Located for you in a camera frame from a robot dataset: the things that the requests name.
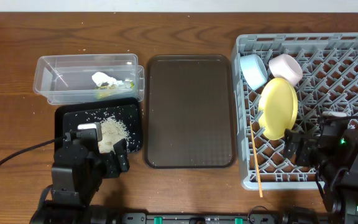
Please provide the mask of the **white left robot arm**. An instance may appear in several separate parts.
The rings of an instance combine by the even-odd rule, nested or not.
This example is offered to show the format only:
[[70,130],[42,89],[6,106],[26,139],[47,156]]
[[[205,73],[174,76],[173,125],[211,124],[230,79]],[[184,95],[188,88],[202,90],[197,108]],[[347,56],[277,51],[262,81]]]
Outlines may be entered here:
[[101,153],[95,138],[65,141],[55,151],[52,185],[40,197],[31,223],[120,223],[118,212],[91,205],[103,179],[118,178],[130,168],[127,143],[122,139]]

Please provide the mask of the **black waste tray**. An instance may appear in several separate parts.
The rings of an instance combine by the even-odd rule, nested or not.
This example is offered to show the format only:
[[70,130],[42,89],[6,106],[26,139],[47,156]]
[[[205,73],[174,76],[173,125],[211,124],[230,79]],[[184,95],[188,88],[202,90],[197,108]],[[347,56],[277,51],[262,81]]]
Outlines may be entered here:
[[102,123],[109,118],[124,125],[128,135],[127,151],[139,151],[143,136],[139,102],[135,98],[61,106],[55,111],[55,137],[76,130],[80,124]]

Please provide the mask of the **yellow plate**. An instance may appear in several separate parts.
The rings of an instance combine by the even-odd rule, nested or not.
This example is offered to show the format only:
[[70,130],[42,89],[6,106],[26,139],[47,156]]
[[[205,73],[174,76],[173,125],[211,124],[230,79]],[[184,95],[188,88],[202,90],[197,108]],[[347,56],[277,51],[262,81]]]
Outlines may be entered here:
[[271,79],[260,94],[259,126],[269,140],[278,140],[292,129],[298,114],[298,97],[294,87],[284,78]]

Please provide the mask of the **green clear plastic wrapper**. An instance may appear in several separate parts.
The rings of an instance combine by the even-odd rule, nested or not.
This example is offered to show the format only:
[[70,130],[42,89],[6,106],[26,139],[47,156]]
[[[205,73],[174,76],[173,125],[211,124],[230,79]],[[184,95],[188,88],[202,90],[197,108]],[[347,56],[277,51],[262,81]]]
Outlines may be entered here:
[[119,93],[127,93],[134,89],[134,82],[132,81],[117,81],[117,82],[102,82],[102,84],[96,88],[96,90],[100,90],[96,94],[97,99],[107,98],[109,96],[113,96]]

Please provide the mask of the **light blue bowl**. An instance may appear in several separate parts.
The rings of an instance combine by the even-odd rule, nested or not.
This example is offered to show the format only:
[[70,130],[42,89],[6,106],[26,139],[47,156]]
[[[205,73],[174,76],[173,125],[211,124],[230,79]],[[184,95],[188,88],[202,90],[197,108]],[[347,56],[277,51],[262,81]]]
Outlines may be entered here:
[[241,72],[252,90],[259,89],[267,82],[267,71],[262,59],[258,55],[241,56],[239,62]]

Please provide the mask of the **clear plastic bin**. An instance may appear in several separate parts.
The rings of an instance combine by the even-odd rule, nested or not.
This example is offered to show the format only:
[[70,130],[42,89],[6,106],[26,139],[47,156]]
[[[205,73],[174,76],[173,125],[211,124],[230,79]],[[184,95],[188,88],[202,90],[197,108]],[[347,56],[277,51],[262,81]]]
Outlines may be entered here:
[[[134,89],[97,99],[91,76],[103,72],[116,80],[134,82]],[[51,105],[88,103],[121,98],[144,99],[144,68],[135,54],[51,55],[40,57],[34,78],[34,92]]]

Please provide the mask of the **wooden chopstick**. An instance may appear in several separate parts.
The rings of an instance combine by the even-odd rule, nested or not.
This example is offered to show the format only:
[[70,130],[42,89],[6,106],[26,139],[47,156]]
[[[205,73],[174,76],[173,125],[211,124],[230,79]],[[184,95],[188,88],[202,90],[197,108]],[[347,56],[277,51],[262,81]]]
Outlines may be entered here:
[[260,198],[263,198],[263,189],[262,189],[262,183],[261,183],[261,179],[260,179],[259,162],[258,162],[258,159],[257,159],[257,150],[256,150],[255,137],[254,137],[254,132],[253,132],[253,127],[252,127],[252,121],[251,120],[249,121],[249,126],[250,126],[252,149],[253,149],[253,155],[254,155],[254,165],[255,165],[255,171],[256,171],[256,178],[257,178],[258,189],[259,189],[259,196],[260,196]]

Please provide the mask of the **pile of rice and nuts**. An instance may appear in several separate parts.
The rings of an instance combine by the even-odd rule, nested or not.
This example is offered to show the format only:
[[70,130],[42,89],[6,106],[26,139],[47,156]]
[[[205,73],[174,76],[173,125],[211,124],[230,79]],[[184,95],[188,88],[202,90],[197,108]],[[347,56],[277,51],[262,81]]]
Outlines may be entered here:
[[103,139],[98,143],[101,152],[109,152],[115,143],[125,139],[127,152],[142,148],[142,127],[136,105],[110,106],[67,113],[63,117],[64,131],[73,131],[79,124],[100,123]]

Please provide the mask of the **crumpled white tissue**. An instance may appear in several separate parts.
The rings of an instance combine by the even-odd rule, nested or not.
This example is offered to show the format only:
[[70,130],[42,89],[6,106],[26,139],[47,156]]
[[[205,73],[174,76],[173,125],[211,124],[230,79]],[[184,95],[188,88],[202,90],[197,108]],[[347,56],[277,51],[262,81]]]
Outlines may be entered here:
[[91,78],[97,87],[122,85],[122,80],[116,80],[103,72],[96,72]]

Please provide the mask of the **white bowl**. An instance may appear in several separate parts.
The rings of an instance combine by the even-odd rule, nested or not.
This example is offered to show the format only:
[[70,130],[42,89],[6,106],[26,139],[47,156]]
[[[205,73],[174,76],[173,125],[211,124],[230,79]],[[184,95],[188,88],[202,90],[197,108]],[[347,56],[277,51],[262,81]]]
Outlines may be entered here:
[[269,60],[268,66],[275,78],[284,78],[292,86],[296,86],[303,78],[300,64],[288,54],[281,54]]

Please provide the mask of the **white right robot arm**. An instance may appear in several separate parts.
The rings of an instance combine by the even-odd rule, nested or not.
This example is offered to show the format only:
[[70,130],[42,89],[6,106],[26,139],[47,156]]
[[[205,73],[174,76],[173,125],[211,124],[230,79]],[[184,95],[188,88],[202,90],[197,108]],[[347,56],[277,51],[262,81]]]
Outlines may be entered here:
[[328,213],[327,223],[358,223],[358,130],[321,139],[285,131],[284,156],[316,169],[315,181]]

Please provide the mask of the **grey dishwasher rack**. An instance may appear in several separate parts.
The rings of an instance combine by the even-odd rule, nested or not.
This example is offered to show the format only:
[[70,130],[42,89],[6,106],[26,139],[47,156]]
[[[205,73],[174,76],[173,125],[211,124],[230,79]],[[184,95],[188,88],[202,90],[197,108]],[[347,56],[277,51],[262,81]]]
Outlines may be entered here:
[[257,190],[258,183],[249,121],[255,137],[260,179],[264,190],[315,189],[314,169],[300,167],[283,156],[284,142],[263,135],[258,119],[260,90],[252,90],[240,68],[240,57],[258,55],[263,63],[281,55],[292,56],[303,71],[296,85],[298,116],[294,129],[320,134],[318,118],[323,111],[344,112],[348,126],[358,129],[358,33],[243,34],[231,54],[232,82],[236,100],[237,151],[240,183]]

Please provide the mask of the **dark brown serving tray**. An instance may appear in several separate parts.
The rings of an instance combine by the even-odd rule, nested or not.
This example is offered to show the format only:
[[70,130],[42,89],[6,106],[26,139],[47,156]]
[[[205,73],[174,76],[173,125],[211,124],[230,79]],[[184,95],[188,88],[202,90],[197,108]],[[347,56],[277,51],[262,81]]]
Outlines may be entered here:
[[236,160],[231,66],[223,55],[158,55],[147,64],[144,161],[222,169]]

